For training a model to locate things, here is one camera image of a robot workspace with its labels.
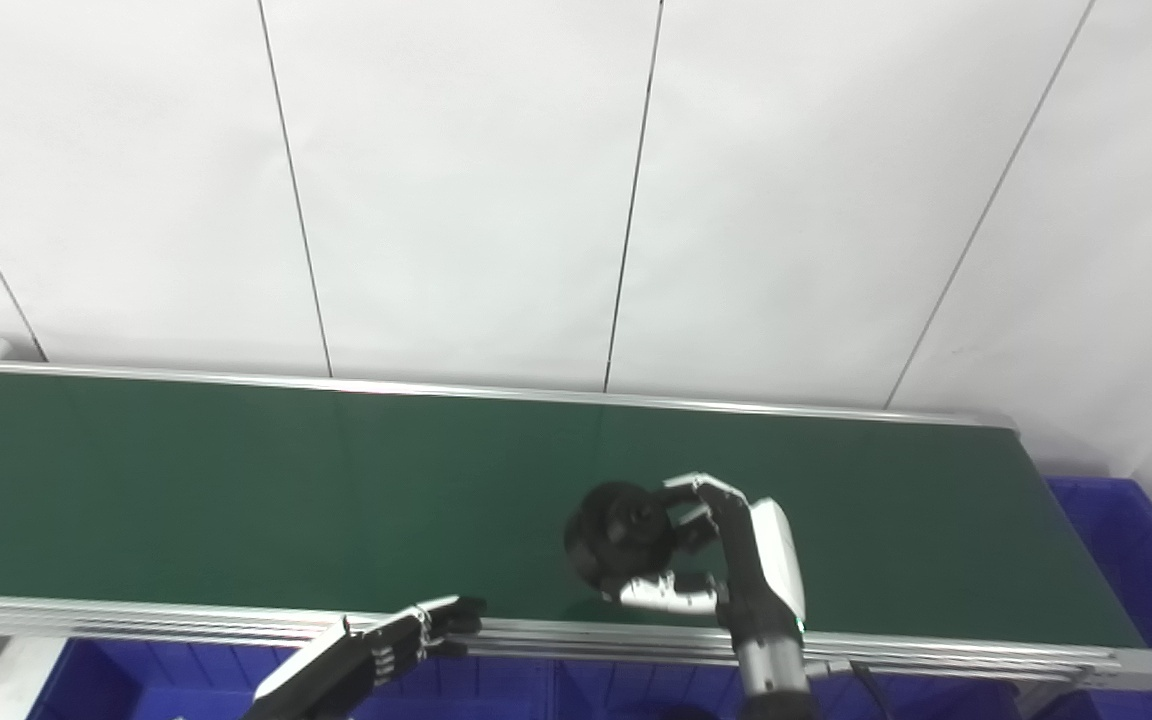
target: white robotic forearm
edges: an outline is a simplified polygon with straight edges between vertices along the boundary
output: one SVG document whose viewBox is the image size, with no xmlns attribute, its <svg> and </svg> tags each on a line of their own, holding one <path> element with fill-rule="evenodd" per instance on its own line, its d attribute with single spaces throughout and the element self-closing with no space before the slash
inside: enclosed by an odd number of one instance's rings
<svg viewBox="0 0 1152 720">
<path fill-rule="evenodd" d="M 696 505 L 677 521 L 667 510 Z M 718 539 L 727 578 L 676 575 L 670 553 Z M 630 483 L 591 491 L 568 521 L 564 543 L 577 573 L 614 602 L 717 615 L 732 632 L 749 700 L 742 717 L 814 717 L 803 666 L 805 602 L 785 511 L 707 473 L 670 478 L 655 492 Z"/>
</svg>

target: robotic hand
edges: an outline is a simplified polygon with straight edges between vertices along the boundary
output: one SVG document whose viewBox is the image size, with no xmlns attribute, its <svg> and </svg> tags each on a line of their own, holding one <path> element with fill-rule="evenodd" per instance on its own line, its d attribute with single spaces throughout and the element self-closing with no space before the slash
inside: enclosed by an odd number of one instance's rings
<svg viewBox="0 0 1152 720">
<path fill-rule="evenodd" d="M 675 521 L 668 509 L 695 505 Z M 718 539 L 727 579 L 667 570 L 676 548 Z M 745 706 L 741 720 L 818 715 L 803 664 L 805 602 L 790 525 L 772 498 L 753 505 L 712 475 L 687 473 L 649 492 L 604 483 L 585 495 L 563 541 L 579 576 L 613 602 L 717 615 L 732 632 Z"/>
<path fill-rule="evenodd" d="M 341 617 L 278 666 L 256 688 L 240 720 L 343 720 L 376 688 L 407 673 L 429 655 L 464 655 L 447 634 L 483 628 L 485 602 L 440 597 L 416 602 L 367 628 Z"/>
</svg>

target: blue crate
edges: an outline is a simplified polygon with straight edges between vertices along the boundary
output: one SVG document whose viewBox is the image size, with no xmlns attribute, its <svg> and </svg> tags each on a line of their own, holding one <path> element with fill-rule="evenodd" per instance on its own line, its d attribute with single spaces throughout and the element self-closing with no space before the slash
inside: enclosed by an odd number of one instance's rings
<svg viewBox="0 0 1152 720">
<path fill-rule="evenodd" d="M 1134 480 L 1048 478 L 1052 493 L 1152 647 L 1152 502 Z M 1043 720 L 1152 720 L 1152 694 L 1075 694 Z"/>
<path fill-rule="evenodd" d="M 70 641 L 31 720 L 233 720 L 252 689 L 291 652 L 198 643 Z M 1018 720 L 1010 688 L 955 679 L 879 676 L 902 720 Z M 829 720 L 869 720 L 873 702 L 855 679 L 813 691 Z M 742 692 L 732 667 L 548 660 L 430 660 L 376 691 L 357 720 L 735 719 Z"/>
</svg>

